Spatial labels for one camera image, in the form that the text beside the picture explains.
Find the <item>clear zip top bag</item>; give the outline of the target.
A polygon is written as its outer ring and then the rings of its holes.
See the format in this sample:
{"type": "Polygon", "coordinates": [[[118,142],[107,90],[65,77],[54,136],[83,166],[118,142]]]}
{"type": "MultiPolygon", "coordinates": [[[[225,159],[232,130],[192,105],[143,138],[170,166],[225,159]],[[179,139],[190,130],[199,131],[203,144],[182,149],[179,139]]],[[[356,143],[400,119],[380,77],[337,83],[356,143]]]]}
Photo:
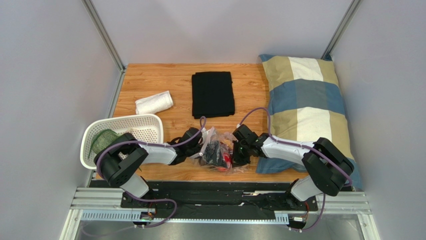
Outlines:
{"type": "Polygon", "coordinates": [[[250,158],[238,152],[236,138],[229,132],[217,131],[215,127],[202,133],[200,147],[189,158],[196,166],[226,175],[243,173],[250,166],[250,158]]]}

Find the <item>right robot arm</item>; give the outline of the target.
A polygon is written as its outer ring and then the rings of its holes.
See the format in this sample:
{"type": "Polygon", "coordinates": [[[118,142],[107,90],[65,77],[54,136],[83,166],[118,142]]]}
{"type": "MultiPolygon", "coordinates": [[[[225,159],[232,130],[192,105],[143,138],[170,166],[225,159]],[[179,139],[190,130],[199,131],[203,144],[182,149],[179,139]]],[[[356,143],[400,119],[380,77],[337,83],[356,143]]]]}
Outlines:
{"type": "Polygon", "coordinates": [[[304,166],[308,176],[295,180],[286,191],[299,202],[319,194],[335,197],[346,184],[352,184],[354,164],[327,138],[303,142],[269,133],[257,135],[244,124],[232,134],[243,155],[286,160],[304,166]]]}

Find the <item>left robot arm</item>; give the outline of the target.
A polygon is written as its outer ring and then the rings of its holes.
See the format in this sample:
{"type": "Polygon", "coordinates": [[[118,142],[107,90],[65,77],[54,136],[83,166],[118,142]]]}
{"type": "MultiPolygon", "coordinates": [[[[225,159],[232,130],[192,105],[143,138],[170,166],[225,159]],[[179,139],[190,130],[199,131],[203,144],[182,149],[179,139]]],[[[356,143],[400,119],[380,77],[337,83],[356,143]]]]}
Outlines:
{"type": "Polygon", "coordinates": [[[131,197],[142,198],[150,191],[143,177],[136,174],[141,165],[174,166],[187,158],[201,157],[202,144],[213,130],[191,127],[182,137],[167,143],[143,143],[125,133],[100,150],[94,157],[98,174],[112,188],[121,188],[131,197]]]}

